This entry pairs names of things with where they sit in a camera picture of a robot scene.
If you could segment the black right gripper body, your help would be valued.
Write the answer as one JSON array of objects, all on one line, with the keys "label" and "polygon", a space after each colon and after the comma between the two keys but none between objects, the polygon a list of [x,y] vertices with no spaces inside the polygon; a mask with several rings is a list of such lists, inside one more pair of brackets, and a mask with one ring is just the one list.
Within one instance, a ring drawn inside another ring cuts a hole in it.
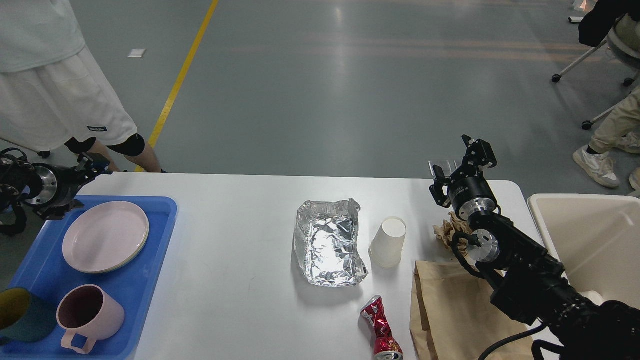
[{"label": "black right gripper body", "polygon": [[470,177],[452,174],[446,180],[446,194],[458,219],[468,221],[472,214],[481,211],[492,213],[498,209],[498,201],[484,173]]}]

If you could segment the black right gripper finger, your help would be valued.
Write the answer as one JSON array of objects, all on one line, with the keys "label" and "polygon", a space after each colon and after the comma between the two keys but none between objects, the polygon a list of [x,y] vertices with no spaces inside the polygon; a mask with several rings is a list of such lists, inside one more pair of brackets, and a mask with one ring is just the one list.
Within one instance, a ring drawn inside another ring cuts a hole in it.
[{"label": "black right gripper finger", "polygon": [[461,137],[466,146],[461,164],[462,178],[484,178],[485,170],[498,165],[492,146],[485,140],[473,139],[466,134]]},{"label": "black right gripper finger", "polygon": [[451,184],[451,176],[446,175],[444,169],[439,165],[433,165],[433,185],[429,187],[430,194],[435,203],[442,208],[449,208],[451,206],[451,199],[445,192],[445,187]]}]

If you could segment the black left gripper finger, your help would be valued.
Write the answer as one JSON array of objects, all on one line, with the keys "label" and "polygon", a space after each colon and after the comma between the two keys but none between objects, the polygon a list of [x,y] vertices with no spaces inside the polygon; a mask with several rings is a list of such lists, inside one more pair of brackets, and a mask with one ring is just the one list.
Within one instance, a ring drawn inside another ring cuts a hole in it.
[{"label": "black left gripper finger", "polygon": [[35,207],[35,214],[44,221],[59,221],[66,217],[66,214],[76,208],[84,208],[85,204],[79,200],[72,199],[70,203],[59,206]]},{"label": "black left gripper finger", "polygon": [[78,165],[74,168],[79,182],[93,182],[100,175],[114,173],[110,169],[110,160],[100,153],[83,152],[78,155]]}]

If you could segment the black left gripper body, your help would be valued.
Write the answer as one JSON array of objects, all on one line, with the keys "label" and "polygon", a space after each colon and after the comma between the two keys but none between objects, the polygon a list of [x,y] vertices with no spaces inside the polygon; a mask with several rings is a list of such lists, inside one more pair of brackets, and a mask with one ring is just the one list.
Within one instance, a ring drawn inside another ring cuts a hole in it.
[{"label": "black left gripper body", "polygon": [[27,187],[24,202],[31,207],[59,207],[70,203],[78,194],[81,182],[76,178],[76,167],[35,163],[34,173]]}]

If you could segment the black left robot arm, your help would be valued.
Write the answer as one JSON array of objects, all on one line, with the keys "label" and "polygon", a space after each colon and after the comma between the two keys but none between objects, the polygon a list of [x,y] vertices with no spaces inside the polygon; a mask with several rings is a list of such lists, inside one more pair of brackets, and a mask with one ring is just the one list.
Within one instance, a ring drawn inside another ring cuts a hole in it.
[{"label": "black left robot arm", "polygon": [[24,206],[44,221],[62,220],[71,210],[83,207],[75,197],[84,186],[112,173],[110,161],[100,153],[81,153],[73,167],[29,162],[18,148],[2,150],[0,160],[1,211],[10,209],[15,217],[14,223],[0,226],[0,232],[7,236],[25,231]]}]

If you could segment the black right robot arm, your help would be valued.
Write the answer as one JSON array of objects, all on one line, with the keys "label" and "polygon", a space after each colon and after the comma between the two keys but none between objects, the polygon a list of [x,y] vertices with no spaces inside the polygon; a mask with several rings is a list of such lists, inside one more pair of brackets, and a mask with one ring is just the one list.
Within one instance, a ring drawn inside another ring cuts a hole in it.
[{"label": "black right robot arm", "polygon": [[493,289],[490,302],[522,324],[541,323],[533,330],[490,346],[486,359],[499,347],[549,329],[559,340],[535,340],[535,360],[544,351],[561,360],[637,360],[640,357],[639,310],[609,300],[597,305],[578,293],[563,277],[565,267],[501,214],[483,171],[498,164],[490,144],[462,135],[466,153],[460,167],[446,175],[434,165],[430,187],[435,203],[452,207],[471,234],[454,233],[451,248],[466,271]]}]

